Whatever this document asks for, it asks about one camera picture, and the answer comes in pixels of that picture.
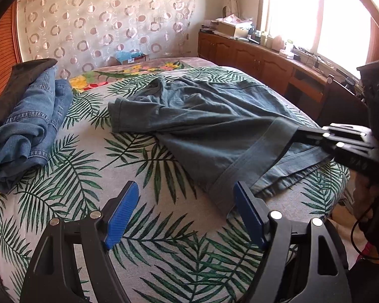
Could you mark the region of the grey-blue pants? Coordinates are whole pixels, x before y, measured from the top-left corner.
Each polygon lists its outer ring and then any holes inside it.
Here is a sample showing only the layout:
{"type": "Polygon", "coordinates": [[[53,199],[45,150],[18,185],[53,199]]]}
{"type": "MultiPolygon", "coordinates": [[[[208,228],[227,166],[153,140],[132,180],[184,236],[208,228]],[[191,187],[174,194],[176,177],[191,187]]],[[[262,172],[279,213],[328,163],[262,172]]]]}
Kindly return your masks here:
{"type": "Polygon", "coordinates": [[[327,163],[319,147],[293,140],[313,127],[259,81],[167,81],[158,77],[108,105],[114,133],[150,133],[164,145],[223,215],[234,208],[234,185],[274,196],[327,163]]]}

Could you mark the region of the dark chair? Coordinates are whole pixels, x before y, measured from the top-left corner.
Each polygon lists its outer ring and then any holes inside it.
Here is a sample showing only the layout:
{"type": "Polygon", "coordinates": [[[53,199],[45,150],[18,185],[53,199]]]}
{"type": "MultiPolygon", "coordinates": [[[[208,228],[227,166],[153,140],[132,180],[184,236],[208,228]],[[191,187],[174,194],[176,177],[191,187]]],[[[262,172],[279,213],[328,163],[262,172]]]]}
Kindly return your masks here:
{"type": "Polygon", "coordinates": [[[339,123],[369,127],[368,108],[330,74],[326,79],[322,108],[316,122],[320,126],[339,123]]]}

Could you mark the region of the wooden cabinet desk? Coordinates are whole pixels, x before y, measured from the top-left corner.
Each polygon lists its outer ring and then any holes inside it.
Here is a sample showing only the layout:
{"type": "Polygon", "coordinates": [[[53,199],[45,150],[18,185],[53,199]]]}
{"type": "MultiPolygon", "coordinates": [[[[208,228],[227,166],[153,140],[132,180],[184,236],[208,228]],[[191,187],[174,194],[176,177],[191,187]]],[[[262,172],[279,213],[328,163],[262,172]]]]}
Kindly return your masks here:
{"type": "Polygon", "coordinates": [[[267,85],[317,123],[329,118],[326,78],[303,65],[257,44],[198,33],[198,56],[219,66],[230,66],[267,85]]]}

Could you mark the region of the palm leaf bedspread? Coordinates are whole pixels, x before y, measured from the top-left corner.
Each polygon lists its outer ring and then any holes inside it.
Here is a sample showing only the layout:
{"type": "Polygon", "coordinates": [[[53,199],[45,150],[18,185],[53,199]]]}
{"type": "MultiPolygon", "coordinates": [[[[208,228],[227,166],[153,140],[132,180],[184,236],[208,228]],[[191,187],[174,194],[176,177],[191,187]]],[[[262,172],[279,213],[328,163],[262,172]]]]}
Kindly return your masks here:
{"type": "MultiPolygon", "coordinates": [[[[262,252],[235,205],[223,215],[154,135],[112,131],[109,103],[133,96],[158,77],[258,81],[234,68],[207,66],[143,74],[73,94],[48,163],[0,192],[0,276],[15,302],[50,220],[82,220],[102,210],[128,181],[138,185],[139,200],[109,257],[130,301],[236,302],[250,286],[262,252]]],[[[330,157],[284,191],[255,196],[291,220],[325,219],[349,178],[348,168],[330,157]]],[[[81,245],[74,253],[85,302],[98,302],[81,245]]]]}

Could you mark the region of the folded blue jeans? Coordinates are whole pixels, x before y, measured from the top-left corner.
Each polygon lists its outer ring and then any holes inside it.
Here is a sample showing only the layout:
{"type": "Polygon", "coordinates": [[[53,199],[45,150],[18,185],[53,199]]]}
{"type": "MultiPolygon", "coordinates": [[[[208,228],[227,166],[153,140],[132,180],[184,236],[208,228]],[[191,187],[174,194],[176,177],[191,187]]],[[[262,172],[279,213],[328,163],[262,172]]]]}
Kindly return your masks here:
{"type": "Polygon", "coordinates": [[[72,87],[48,68],[27,88],[0,126],[0,192],[9,192],[29,170],[45,166],[72,104],[72,87]]]}

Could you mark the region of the cardboard box on desk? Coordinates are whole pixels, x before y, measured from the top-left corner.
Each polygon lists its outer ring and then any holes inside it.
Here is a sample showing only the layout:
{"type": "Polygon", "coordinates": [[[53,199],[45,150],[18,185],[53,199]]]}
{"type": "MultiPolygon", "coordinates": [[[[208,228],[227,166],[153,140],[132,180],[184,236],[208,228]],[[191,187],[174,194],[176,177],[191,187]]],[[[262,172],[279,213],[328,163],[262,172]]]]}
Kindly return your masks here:
{"type": "Polygon", "coordinates": [[[234,38],[247,38],[249,29],[244,26],[220,21],[217,25],[216,31],[234,38]]]}

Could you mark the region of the black folded garment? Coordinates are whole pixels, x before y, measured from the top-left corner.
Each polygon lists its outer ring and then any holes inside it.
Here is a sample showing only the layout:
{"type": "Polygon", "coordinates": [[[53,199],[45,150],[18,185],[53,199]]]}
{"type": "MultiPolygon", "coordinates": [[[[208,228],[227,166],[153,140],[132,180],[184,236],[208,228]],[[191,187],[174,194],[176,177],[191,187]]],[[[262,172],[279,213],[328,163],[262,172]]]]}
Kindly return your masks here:
{"type": "Polygon", "coordinates": [[[0,126],[4,124],[15,106],[21,101],[27,88],[48,68],[57,64],[53,58],[31,60],[16,64],[0,95],[0,126]]]}

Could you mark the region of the floral blanket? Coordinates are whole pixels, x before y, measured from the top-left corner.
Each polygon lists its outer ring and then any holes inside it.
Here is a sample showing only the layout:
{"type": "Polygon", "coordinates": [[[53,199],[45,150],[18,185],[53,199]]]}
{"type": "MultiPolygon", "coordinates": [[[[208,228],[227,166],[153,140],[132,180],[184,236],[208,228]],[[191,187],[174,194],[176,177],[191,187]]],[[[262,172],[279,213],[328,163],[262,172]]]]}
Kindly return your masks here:
{"type": "Polygon", "coordinates": [[[205,66],[215,66],[215,64],[203,58],[159,58],[143,62],[134,62],[127,65],[108,66],[97,70],[91,70],[69,79],[69,83],[73,90],[84,92],[122,79],[130,79],[143,74],[158,74],[160,72],[171,70],[205,66]]]}

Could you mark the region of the blue tissue box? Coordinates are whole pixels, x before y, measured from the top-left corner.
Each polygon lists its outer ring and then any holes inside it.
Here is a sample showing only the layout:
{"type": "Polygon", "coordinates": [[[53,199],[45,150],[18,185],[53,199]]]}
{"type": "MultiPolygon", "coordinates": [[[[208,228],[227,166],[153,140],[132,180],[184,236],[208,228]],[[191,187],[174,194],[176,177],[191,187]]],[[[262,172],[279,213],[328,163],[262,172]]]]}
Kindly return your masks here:
{"type": "Polygon", "coordinates": [[[122,65],[134,64],[138,62],[145,62],[148,56],[141,51],[118,51],[115,58],[122,65]]]}

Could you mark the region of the wooden louvred wardrobe door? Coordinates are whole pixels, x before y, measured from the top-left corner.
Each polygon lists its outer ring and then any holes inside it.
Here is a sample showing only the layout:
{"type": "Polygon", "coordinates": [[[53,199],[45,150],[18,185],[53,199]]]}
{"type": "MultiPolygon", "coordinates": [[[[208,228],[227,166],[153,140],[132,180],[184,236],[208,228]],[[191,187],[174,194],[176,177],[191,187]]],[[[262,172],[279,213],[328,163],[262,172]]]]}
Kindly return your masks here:
{"type": "Polygon", "coordinates": [[[9,80],[12,66],[21,61],[15,0],[0,19],[0,94],[9,80]]]}

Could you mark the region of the sheer circle-pattern curtain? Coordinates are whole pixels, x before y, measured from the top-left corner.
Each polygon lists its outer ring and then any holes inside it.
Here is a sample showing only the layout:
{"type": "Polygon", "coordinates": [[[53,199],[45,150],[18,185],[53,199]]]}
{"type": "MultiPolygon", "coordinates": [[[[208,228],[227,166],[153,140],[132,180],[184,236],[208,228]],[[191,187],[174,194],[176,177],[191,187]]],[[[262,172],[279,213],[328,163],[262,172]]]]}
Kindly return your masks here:
{"type": "Polygon", "coordinates": [[[24,60],[53,58],[63,79],[117,63],[118,51],[185,56],[195,0],[18,0],[24,60]]]}

